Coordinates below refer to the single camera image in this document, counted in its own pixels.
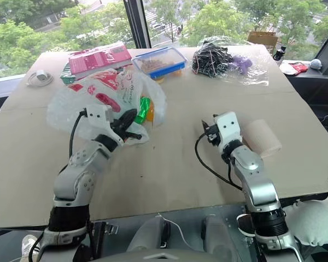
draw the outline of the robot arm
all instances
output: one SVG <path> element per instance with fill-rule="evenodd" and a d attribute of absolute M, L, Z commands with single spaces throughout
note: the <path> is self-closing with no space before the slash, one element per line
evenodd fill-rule
<path fill-rule="evenodd" d="M 113 119 L 112 108 L 107 105 L 89 105 L 86 112 L 89 124 L 106 130 L 107 135 L 98 135 L 74 153 L 56 178 L 54 207 L 37 261 L 47 247 L 80 245 L 90 233 L 89 204 L 97 178 L 104 173 L 112 152 L 127 138 L 141 139 L 140 135 L 126 131 L 136 117 L 136 109 L 125 112 L 118 120 Z M 54 261 L 46 257 L 42 260 Z"/>
<path fill-rule="evenodd" d="M 214 115 L 215 125 L 203 123 L 208 141 L 217 146 L 222 159 L 231 163 L 242 182 L 248 210 L 255 227 L 255 238 L 265 258 L 284 251 L 293 260 L 303 261 L 295 239 L 288 230 L 285 213 L 272 181 L 266 176 L 261 157 L 242 144 L 241 130 L 234 112 Z"/>

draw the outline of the purple object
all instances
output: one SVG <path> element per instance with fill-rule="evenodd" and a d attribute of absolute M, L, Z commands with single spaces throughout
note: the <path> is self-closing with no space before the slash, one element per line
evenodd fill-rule
<path fill-rule="evenodd" d="M 247 74 L 248 68 L 253 65 L 252 61 L 245 56 L 234 56 L 233 62 L 229 63 L 229 69 L 237 69 L 242 75 Z"/>

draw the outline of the green object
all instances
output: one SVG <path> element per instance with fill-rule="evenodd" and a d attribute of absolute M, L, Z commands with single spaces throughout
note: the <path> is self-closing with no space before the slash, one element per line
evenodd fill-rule
<path fill-rule="evenodd" d="M 149 99 L 148 97 L 141 97 L 140 112 L 137 114 L 135 118 L 136 123 L 142 124 L 146 120 L 150 104 L 151 104 L 151 99 Z"/>
<path fill-rule="evenodd" d="M 75 76 L 72 75 L 71 67 L 69 63 L 66 64 L 65 68 L 63 69 L 60 78 L 62 79 L 65 85 L 69 85 L 75 81 Z"/>

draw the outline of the clear plastic box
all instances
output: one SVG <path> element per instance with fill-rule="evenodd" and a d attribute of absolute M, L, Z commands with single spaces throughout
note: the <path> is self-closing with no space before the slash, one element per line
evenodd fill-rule
<path fill-rule="evenodd" d="M 164 47 L 143 53 L 132 59 L 135 67 L 152 79 L 179 71 L 186 66 L 187 59 L 173 47 Z"/>

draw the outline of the plastic bag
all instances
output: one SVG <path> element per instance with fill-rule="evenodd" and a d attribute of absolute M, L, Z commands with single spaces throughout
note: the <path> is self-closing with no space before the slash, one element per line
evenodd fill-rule
<path fill-rule="evenodd" d="M 131 70 L 119 74 L 114 69 L 97 72 L 59 90 L 48 105 L 46 119 L 54 128 L 71 132 L 79 112 L 87 105 L 110 105 L 114 118 L 117 119 L 129 109 L 136 108 L 139 111 L 141 96 L 152 100 L 153 126 L 158 126 L 165 118 L 166 96 L 151 78 Z M 146 129 L 140 124 L 133 122 L 128 131 L 140 134 L 142 138 L 127 139 L 125 144 L 132 145 L 149 140 Z M 84 139 L 94 139 L 98 134 L 107 135 L 105 130 L 90 126 L 85 117 L 81 118 L 75 133 Z"/>
<path fill-rule="evenodd" d="M 214 36 L 204 38 L 200 41 L 201 48 L 195 53 L 192 59 L 192 70 L 197 72 L 197 62 L 200 56 L 205 56 L 212 60 L 209 65 L 210 77 L 218 77 L 226 82 L 239 82 L 243 85 L 265 85 L 268 86 L 268 67 L 272 61 L 272 57 L 262 45 L 252 44 L 244 40 L 236 40 L 226 36 Z M 214 60 L 214 55 L 210 55 L 211 50 L 223 49 L 232 57 L 232 62 L 224 61 L 221 64 Z"/>

